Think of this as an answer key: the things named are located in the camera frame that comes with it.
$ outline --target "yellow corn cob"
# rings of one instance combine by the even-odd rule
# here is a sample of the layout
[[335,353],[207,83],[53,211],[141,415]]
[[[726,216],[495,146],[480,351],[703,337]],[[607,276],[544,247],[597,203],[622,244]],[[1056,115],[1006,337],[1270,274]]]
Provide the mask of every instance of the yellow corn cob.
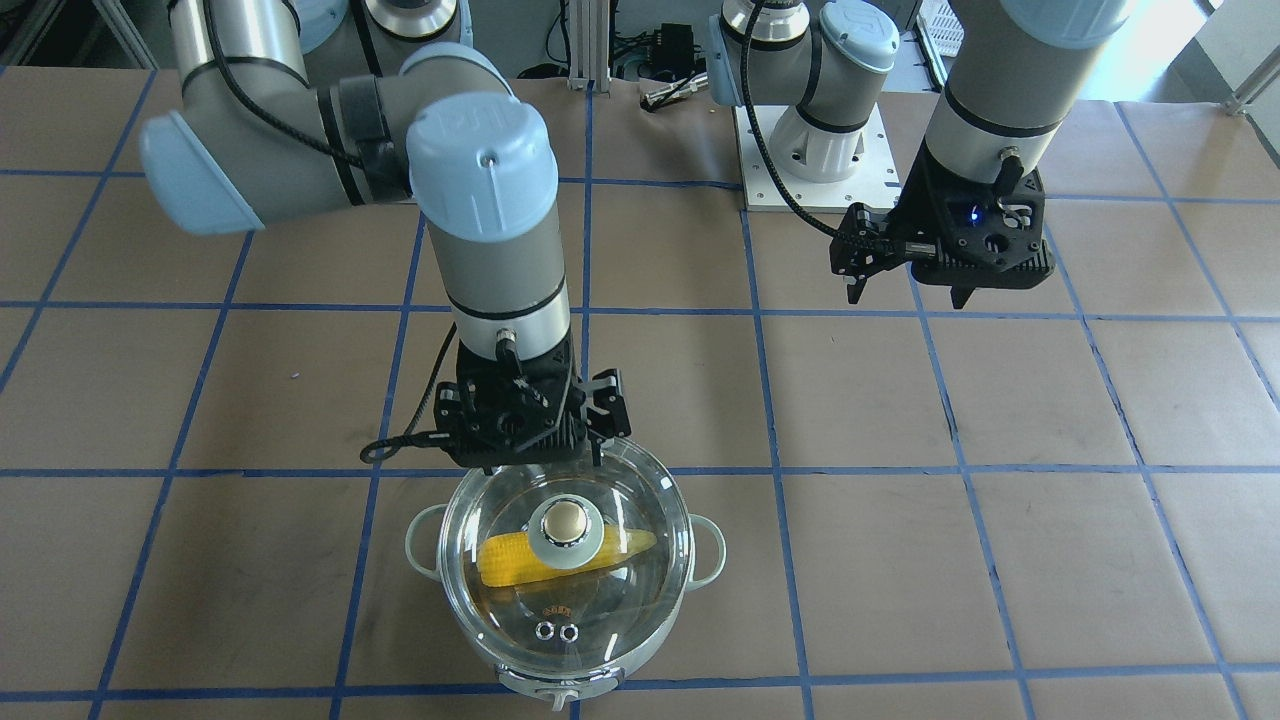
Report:
[[604,542],[595,557],[586,565],[570,570],[558,570],[547,566],[534,555],[529,547],[529,536],[525,533],[506,533],[494,536],[480,546],[480,582],[490,588],[507,585],[522,585],[539,580],[552,580],[577,573],[599,570],[617,565],[626,559],[639,555],[654,546],[657,538],[648,530],[626,530],[626,536],[618,533],[617,525],[604,525]]

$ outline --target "glass lid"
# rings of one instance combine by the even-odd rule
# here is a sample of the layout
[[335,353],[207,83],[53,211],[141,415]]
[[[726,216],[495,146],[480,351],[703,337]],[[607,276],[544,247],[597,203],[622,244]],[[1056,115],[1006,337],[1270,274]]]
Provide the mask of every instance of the glass lid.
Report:
[[582,676],[671,616],[689,515],[667,469],[626,439],[547,465],[479,470],[445,515],[440,574],[463,629],[527,675]]

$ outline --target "black cable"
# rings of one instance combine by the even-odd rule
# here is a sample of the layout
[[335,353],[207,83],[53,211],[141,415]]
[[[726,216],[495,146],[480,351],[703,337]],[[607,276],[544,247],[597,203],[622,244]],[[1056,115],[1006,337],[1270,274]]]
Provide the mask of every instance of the black cable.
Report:
[[760,150],[760,158],[764,160],[764,169],[769,173],[769,179],[773,181],[773,187],[778,190],[778,195],[782,196],[782,201],[787,204],[787,208],[796,214],[801,220],[808,223],[810,227],[827,234],[841,240],[842,242],[849,242],[855,247],[861,247],[870,252],[892,252],[892,246],[886,241],[868,241],[861,237],[855,237],[849,233],[842,233],[838,229],[828,225],[827,223],[814,218],[808,210],[796,202],[795,197],[787,192],[785,184],[782,184],[782,176],[778,174],[778,169],[773,165],[773,159],[769,156],[769,149],[764,141],[764,133],[760,132],[760,120],[755,118],[755,105],[751,102],[751,86],[748,81],[748,63],[751,56],[751,45],[754,40],[751,33],[755,32],[755,22],[760,19],[760,12],[764,10],[764,4],[768,0],[753,0],[754,8],[751,9],[751,17],[746,20],[746,29],[742,32],[745,40],[742,41],[742,61],[740,64],[739,72],[742,74],[742,104],[746,106],[746,120],[751,126],[751,135],[755,136],[755,146]]
[[[444,356],[449,354],[449,346],[453,345],[453,336],[458,333],[458,325],[451,324],[449,332],[444,336],[444,342],[440,345],[440,351],[435,355],[435,365],[431,366],[431,377],[426,380],[426,389],[422,391],[422,400],[417,402],[417,410],[413,411],[413,418],[404,427],[404,432],[389,438],[375,439],[374,442],[366,445],[364,450],[360,451],[360,461],[366,465],[372,465],[374,462],[381,462],[390,459],[393,455],[399,452],[399,448],[413,445],[410,436],[417,429],[417,423],[422,419],[426,413],[426,406],[431,402],[431,389],[435,388],[435,379],[440,375],[440,366],[444,365]],[[374,455],[379,450],[383,450],[381,455]]]
[[564,64],[573,67],[573,51],[568,47],[568,0],[561,0],[561,37],[564,38]]
[[557,23],[563,23],[563,20],[564,20],[564,6],[566,6],[564,0],[561,0],[559,5],[561,5],[559,13],[557,13],[556,17],[552,18],[552,24],[547,26],[547,36],[543,37],[543,50],[547,53],[547,56],[550,58],[552,60],[554,60],[557,63],[563,63],[563,64],[567,65],[568,64],[568,59],[567,59],[567,56],[568,56],[568,38],[567,37],[564,40],[564,55],[566,55],[566,59],[561,60],[556,55],[552,55],[552,33],[556,32],[556,24]]
[[361,159],[356,155],[333,147],[328,142],[316,140],[298,128],[285,123],[255,102],[253,99],[244,92],[244,88],[236,81],[236,76],[232,74],[230,64],[227,61],[227,53],[223,50],[221,38],[218,37],[218,20],[214,17],[214,0],[205,0],[205,32],[209,36],[209,47],[214,51],[214,63],[218,65],[218,72],[223,76],[223,82],[227,83],[227,88],[232,91],[236,100],[238,100],[246,110],[253,113],[264,123],[301,142],[302,145],[306,145],[316,152],[323,152],[353,168],[364,169],[364,161],[361,161]]

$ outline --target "pot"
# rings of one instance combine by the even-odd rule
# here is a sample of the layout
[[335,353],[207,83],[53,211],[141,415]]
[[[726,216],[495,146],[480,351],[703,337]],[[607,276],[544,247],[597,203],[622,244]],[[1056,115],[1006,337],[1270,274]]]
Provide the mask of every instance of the pot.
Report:
[[[443,515],[435,568],[413,556],[413,536]],[[718,557],[694,577],[694,525]],[[724,536],[685,507],[671,473],[626,438],[545,465],[468,473],[447,505],[410,523],[404,553],[439,582],[471,646],[517,693],[566,701],[600,696],[649,661],[686,592],[724,569]]]

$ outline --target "lid knob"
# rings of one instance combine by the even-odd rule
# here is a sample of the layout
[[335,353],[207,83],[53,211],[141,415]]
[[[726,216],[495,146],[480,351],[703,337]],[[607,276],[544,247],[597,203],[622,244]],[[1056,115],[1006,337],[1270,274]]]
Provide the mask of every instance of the lid knob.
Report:
[[558,500],[543,515],[543,534],[559,547],[580,542],[589,527],[586,509],[573,500]]
[[604,518],[585,497],[547,498],[529,519],[529,548],[548,568],[571,570],[595,557],[604,543]]

